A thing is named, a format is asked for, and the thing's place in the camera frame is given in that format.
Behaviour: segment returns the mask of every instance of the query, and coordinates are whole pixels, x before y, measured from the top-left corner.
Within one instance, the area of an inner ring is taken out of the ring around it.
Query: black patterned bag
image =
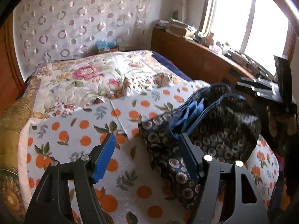
[[[187,209],[192,209],[201,180],[194,182],[181,157],[177,139],[187,133],[204,154],[220,162],[246,162],[256,146],[261,124],[249,103],[231,94],[226,84],[214,84],[192,94],[178,109],[139,124],[156,168]]]

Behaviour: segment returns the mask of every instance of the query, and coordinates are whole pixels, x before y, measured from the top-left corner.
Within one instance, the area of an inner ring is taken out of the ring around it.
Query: window pane
[[[273,0],[256,0],[255,16],[245,54],[272,75],[276,73],[273,55],[282,56],[288,19]]]
[[[214,40],[228,42],[232,48],[241,48],[251,0],[217,0],[216,13],[210,31]]]

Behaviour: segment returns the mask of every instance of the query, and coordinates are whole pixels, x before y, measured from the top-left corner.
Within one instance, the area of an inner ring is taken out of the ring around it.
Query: blue mattress
[[[166,59],[164,56],[158,54],[157,52],[153,51],[153,57],[162,65],[166,66],[169,70],[173,73],[178,75],[179,77],[185,79],[186,81],[192,81],[190,77],[185,75],[182,71],[179,70],[170,60]]]

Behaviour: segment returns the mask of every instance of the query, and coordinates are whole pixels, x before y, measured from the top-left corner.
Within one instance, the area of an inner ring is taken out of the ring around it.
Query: bedspread
[[[116,149],[104,178],[94,185],[108,222],[186,222],[188,210],[174,198],[158,170],[151,169],[145,143],[138,137],[138,123],[171,112],[197,89],[207,85],[203,81],[192,81],[83,107],[56,103],[47,119],[30,129],[27,168],[31,192],[53,159],[61,163],[75,161],[111,132],[116,137]],[[262,137],[246,167],[267,207],[277,181],[278,163]],[[69,182],[69,188],[74,219],[80,223],[73,182]],[[219,220],[222,202],[223,194],[217,200],[214,223]]]
[[[33,120],[43,119],[55,103],[84,106],[95,100],[124,96],[124,80],[157,73],[172,76],[174,84],[185,80],[161,65],[151,51],[112,52],[78,60],[49,63],[32,74],[39,80]]]

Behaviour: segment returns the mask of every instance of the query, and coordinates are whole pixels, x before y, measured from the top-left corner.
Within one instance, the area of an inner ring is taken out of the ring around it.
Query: wallpaper
[[[94,54],[97,39],[140,48],[153,0],[22,0],[14,10],[21,67]]]

